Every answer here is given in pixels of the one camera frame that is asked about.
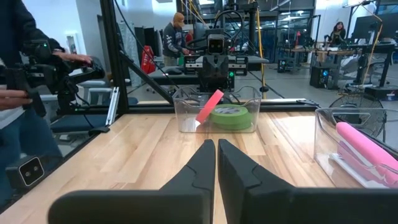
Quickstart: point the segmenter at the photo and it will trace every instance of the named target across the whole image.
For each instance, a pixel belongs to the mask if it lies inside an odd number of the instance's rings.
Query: pink sponge
[[[203,124],[206,121],[207,117],[209,117],[210,113],[214,110],[214,108],[216,108],[217,103],[220,101],[220,99],[222,99],[223,96],[224,93],[222,91],[215,91],[205,104],[205,107],[200,110],[196,120],[199,121],[199,123]]]
[[[366,167],[375,167],[380,175],[384,176],[385,184],[389,187],[398,187],[398,161],[346,122],[337,123],[336,131],[353,149],[352,156],[360,160],[356,166],[362,164]]]

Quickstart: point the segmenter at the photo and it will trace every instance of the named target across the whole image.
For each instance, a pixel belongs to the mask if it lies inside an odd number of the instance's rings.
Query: pink object
[[[222,91],[215,91],[213,96],[210,97],[210,99],[207,101],[205,104],[205,107],[199,112],[197,115],[196,120],[199,121],[199,123],[203,124],[207,117],[209,117],[210,113],[216,108],[217,103],[222,99],[224,96],[224,93]]]
[[[378,178],[377,182],[382,180],[388,187],[398,187],[398,174],[394,172],[398,170],[398,161],[346,122],[337,123],[336,131],[346,141],[340,142],[339,154],[358,174],[370,180]]]

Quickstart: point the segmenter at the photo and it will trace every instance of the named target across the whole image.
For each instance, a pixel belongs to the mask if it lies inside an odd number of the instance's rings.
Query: man
[[[48,38],[36,28],[32,14],[21,0],[0,0],[0,58],[7,67],[21,63],[20,53],[27,40],[48,40],[54,55],[64,60],[91,63],[86,55],[73,55],[56,40]],[[23,110],[32,100],[27,93],[0,89],[0,206],[7,203],[14,191],[6,177],[5,168],[18,161],[21,153],[47,156],[45,170],[52,169],[61,158],[61,152],[53,139],[47,123],[33,109]]]
[[[165,66],[176,66],[177,58],[180,54],[189,54],[185,49],[185,40],[182,36],[184,26],[184,15],[177,12],[174,14],[173,21],[167,24],[163,31],[163,56]]]

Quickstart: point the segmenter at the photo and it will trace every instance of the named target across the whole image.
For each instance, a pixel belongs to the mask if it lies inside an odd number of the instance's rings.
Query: gray shirt
[[[182,29],[175,28],[171,22],[163,30],[163,55],[178,58],[185,47]]]

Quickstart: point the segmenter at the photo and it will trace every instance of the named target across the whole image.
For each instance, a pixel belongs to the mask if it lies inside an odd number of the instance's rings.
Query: green tape roll
[[[241,123],[241,124],[216,124],[216,126],[225,130],[237,131],[237,130],[250,128],[251,122]]]
[[[218,105],[210,114],[210,121],[222,126],[251,125],[251,114],[244,106]]]

